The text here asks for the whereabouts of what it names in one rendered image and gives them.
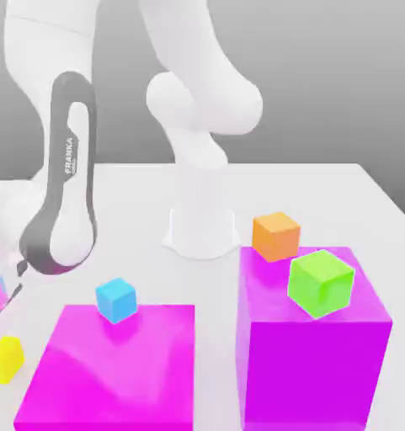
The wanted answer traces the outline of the small green cube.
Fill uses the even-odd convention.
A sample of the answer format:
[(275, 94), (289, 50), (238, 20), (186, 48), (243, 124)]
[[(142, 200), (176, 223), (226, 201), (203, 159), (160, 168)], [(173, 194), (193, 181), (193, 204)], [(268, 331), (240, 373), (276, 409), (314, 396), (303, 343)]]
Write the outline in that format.
[(291, 260), (287, 295), (318, 319), (349, 305), (354, 276), (352, 266), (320, 249)]

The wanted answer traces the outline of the small orange cube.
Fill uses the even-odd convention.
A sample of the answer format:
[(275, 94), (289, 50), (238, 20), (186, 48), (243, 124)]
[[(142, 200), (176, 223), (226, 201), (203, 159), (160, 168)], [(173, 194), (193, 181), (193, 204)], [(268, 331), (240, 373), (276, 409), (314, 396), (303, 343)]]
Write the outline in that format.
[(283, 212), (253, 219), (252, 247), (269, 263), (295, 257), (300, 236), (301, 226)]

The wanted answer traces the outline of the large low magenta box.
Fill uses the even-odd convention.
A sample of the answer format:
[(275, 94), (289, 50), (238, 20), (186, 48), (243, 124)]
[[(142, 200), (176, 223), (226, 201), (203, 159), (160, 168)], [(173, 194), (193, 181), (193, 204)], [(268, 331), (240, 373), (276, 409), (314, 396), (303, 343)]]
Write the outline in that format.
[(58, 318), (15, 431), (194, 431), (195, 308), (142, 305), (113, 324), (96, 306)]

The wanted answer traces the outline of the large tall purple box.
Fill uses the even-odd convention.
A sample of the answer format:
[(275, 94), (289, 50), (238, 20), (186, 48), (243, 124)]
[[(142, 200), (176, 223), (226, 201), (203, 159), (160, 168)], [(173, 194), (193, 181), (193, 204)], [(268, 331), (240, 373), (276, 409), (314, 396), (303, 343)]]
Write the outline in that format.
[(242, 431), (364, 431), (392, 319), (353, 252), (348, 307), (320, 319), (287, 295), (290, 260), (239, 258), (236, 370)]

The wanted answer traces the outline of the small blue cube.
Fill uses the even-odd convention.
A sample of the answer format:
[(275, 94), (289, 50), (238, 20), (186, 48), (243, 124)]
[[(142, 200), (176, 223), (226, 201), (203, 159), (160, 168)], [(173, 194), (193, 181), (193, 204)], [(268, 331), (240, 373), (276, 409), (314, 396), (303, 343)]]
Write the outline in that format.
[(99, 313), (113, 324), (137, 312), (136, 290), (122, 278), (100, 285), (95, 294)]

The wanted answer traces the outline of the small yellow cube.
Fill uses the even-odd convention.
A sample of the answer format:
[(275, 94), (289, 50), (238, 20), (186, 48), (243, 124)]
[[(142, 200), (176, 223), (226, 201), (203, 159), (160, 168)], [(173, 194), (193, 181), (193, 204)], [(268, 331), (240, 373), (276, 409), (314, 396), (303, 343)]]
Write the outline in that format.
[(0, 384), (8, 384), (24, 363), (20, 339), (3, 336), (0, 339)]

